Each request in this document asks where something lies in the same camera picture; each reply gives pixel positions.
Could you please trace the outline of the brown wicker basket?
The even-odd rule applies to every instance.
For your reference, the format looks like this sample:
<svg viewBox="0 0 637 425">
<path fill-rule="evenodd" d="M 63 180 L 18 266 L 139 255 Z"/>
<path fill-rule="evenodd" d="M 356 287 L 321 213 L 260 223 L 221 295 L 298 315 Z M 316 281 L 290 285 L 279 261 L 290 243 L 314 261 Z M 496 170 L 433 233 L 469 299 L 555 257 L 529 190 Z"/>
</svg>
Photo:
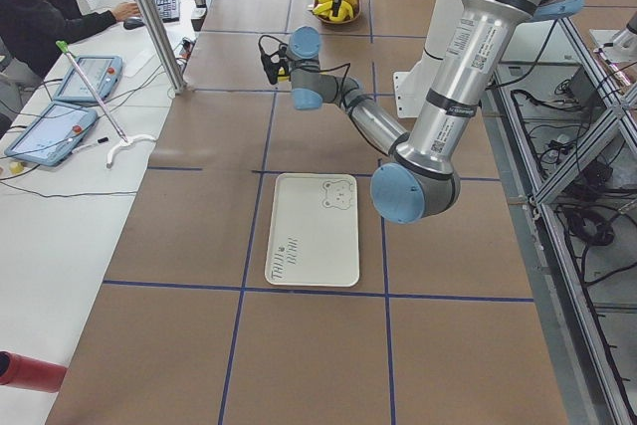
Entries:
<svg viewBox="0 0 637 425">
<path fill-rule="evenodd" d="M 360 14 L 360 0 L 341 0 L 338 12 L 333 13 L 333 0 L 313 0 L 309 11 L 326 24 L 342 25 L 355 21 Z"/>
</svg>

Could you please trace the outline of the curved left yellow banana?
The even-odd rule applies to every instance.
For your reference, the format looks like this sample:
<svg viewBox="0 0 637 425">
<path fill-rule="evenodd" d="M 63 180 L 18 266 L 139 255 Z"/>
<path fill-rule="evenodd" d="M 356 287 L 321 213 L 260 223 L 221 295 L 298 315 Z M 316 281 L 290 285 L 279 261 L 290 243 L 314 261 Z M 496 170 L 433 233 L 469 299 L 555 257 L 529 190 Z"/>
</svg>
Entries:
<svg viewBox="0 0 637 425">
<path fill-rule="evenodd" d="M 339 13 L 336 17 L 331 15 L 329 21 L 334 24 L 344 24 L 355 19 L 355 9 L 347 2 L 342 1 Z"/>
</svg>

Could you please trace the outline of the long reach stick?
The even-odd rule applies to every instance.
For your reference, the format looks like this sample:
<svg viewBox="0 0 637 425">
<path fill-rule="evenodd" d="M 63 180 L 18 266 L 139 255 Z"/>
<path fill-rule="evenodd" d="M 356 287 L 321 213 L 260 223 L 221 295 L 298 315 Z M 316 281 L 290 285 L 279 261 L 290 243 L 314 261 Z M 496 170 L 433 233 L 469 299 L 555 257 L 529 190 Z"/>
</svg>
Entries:
<svg viewBox="0 0 637 425">
<path fill-rule="evenodd" d="M 98 105 L 99 105 L 100 109 L 102 110 L 104 116 L 107 118 L 107 120 L 110 122 L 110 124 L 114 128 L 115 132 L 119 136 L 119 142 L 116 145 L 114 145 L 109 150 L 109 152 L 106 155 L 106 168 L 107 169 L 111 169 L 112 168 L 112 166 L 114 164 L 114 157 L 119 151 L 127 149 L 127 148 L 130 148 L 130 147 L 134 146 L 136 143 L 141 142 L 141 141 L 157 142 L 157 138 L 155 136 L 153 136 L 153 135 L 150 135 L 150 134 L 127 135 L 124 132 L 124 130 L 122 129 L 122 127 L 114 119 L 112 114 L 110 113 L 110 110 L 107 108 L 106 103 L 104 102 L 104 100 L 101 97 L 101 95 L 99 94 L 99 92 L 91 84 L 91 81 L 89 80 L 89 77 L 87 76 L 86 72 L 81 68 L 81 66 L 75 60 L 75 56 L 69 50 L 68 44 L 66 42 L 64 42 L 64 41 L 58 40 L 56 42 L 56 46 L 64 54 L 64 56 L 69 60 L 69 62 L 71 63 L 71 65 L 72 65 L 72 67 L 74 69 L 74 71 L 82 79 L 83 83 L 85 84 L 85 86 L 87 87 L 89 92 L 91 93 L 92 97 L 98 103 Z"/>
</svg>

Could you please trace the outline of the far teach pendant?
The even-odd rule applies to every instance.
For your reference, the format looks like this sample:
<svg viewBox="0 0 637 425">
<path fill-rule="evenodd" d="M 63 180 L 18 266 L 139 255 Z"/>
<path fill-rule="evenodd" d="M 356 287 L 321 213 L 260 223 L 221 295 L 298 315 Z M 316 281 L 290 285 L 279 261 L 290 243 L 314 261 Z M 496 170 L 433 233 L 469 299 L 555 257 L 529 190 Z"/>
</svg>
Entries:
<svg viewBox="0 0 637 425">
<path fill-rule="evenodd" d="M 121 76 L 122 57 L 77 56 L 76 62 L 104 101 L 113 92 Z M 70 67 L 65 74 L 53 95 L 53 100 L 80 106 L 95 105 L 97 103 L 86 83 L 73 67 Z"/>
</svg>

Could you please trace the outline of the teach pendant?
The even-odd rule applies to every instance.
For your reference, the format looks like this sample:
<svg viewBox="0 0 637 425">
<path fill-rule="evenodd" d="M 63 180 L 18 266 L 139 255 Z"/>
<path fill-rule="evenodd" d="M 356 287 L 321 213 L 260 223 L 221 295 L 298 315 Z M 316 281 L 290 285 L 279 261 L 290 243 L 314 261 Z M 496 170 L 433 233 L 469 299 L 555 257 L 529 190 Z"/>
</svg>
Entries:
<svg viewBox="0 0 637 425">
<path fill-rule="evenodd" d="M 113 92 L 121 76 L 122 57 L 77 56 L 76 62 L 104 101 Z M 53 95 L 53 100 L 80 106 L 95 105 L 97 103 L 86 83 L 73 67 L 70 67 L 65 74 Z"/>
<path fill-rule="evenodd" d="M 10 145 L 4 154 L 43 166 L 61 163 L 98 120 L 92 109 L 51 102 Z"/>
</svg>

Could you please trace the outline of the white bear print tray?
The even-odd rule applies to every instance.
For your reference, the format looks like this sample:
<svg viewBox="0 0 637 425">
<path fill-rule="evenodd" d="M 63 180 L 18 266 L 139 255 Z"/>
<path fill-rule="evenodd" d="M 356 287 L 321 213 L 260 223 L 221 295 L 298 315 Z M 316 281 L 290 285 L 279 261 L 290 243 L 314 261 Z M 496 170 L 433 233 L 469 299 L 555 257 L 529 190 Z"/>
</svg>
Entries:
<svg viewBox="0 0 637 425">
<path fill-rule="evenodd" d="M 359 280 L 357 184 L 349 174 L 276 179 L 265 279 L 276 286 L 342 287 Z"/>
</svg>

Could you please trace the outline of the near teach pendant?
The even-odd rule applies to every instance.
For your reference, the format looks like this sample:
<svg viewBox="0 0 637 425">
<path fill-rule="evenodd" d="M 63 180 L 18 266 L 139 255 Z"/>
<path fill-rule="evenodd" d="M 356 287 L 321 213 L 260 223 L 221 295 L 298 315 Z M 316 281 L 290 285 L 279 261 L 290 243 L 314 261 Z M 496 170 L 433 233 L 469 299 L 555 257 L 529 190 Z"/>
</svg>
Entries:
<svg viewBox="0 0 637 425">
<path fill-rule="evenodd" d="M 4 154 L 43 166 L 61 163 L 98 120 L 92 109 L 51 102 L 10 145 Z"/>
</svg>

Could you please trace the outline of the seated person in black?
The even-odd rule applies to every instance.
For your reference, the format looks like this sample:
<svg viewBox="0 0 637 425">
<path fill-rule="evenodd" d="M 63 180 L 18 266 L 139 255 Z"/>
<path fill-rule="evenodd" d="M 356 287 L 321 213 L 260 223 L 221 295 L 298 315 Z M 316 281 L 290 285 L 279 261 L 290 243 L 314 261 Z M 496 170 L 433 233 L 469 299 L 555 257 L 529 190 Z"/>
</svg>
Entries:
<svg viewBox="0 0 637 425">
<path fill-rule="evenodd" d="M 44 78 L 62 55 L 59 41 L 84 40 L 139 14 L 132 1 L 83 14 L 77 0 L 1 0 L 1 39 L 14 58 Z"/>
</svg>

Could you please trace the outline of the red fire extinguisher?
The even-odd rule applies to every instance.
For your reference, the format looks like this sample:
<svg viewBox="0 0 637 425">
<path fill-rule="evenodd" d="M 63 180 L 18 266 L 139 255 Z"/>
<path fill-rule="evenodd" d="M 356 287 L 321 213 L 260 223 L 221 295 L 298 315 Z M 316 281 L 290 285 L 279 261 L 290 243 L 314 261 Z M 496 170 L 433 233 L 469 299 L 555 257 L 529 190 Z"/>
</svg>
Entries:
<svg viewBox="0 0 637 425">
<path fill-rule="evenodd" d="M 1 352 L 1 384 L 4 386 L 55 393 L 60 390 L 66 373 L 63 365 Z"/>
</svg>

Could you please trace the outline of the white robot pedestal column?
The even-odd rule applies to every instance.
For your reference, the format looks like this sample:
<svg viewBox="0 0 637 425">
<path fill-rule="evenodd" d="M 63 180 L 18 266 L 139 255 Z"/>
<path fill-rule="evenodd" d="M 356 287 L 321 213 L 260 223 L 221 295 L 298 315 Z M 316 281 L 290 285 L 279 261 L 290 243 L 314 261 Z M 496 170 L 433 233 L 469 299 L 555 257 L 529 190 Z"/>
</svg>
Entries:
<svg viewBox="0 0 637 425">
<path fill-rule="evenodd" d="M 436 0 L 423 54 L 409 72 L 393 74 L 397 114 L 417 117 L 463 13 L 461 0 Z"/>
</svg>

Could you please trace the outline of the aluminium frame post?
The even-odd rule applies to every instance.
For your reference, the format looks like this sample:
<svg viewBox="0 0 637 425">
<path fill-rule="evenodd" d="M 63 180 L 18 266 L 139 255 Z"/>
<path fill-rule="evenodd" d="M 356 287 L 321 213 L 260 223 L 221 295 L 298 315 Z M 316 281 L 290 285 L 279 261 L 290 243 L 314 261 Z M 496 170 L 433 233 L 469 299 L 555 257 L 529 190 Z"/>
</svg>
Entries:
<svg viewBox="0 0 637 425">
<path fill-rule="evenodd" d="M 153 0 L 136 0 L 136 2 L 160 64 L 163 67 L 174 92 L 177 95 L 180 95 L 186 87 L 186 83 L 175 59 L 173 48 L 169 43 L 165 27 L 159 17 L 156 5 Z"/>
</svg>

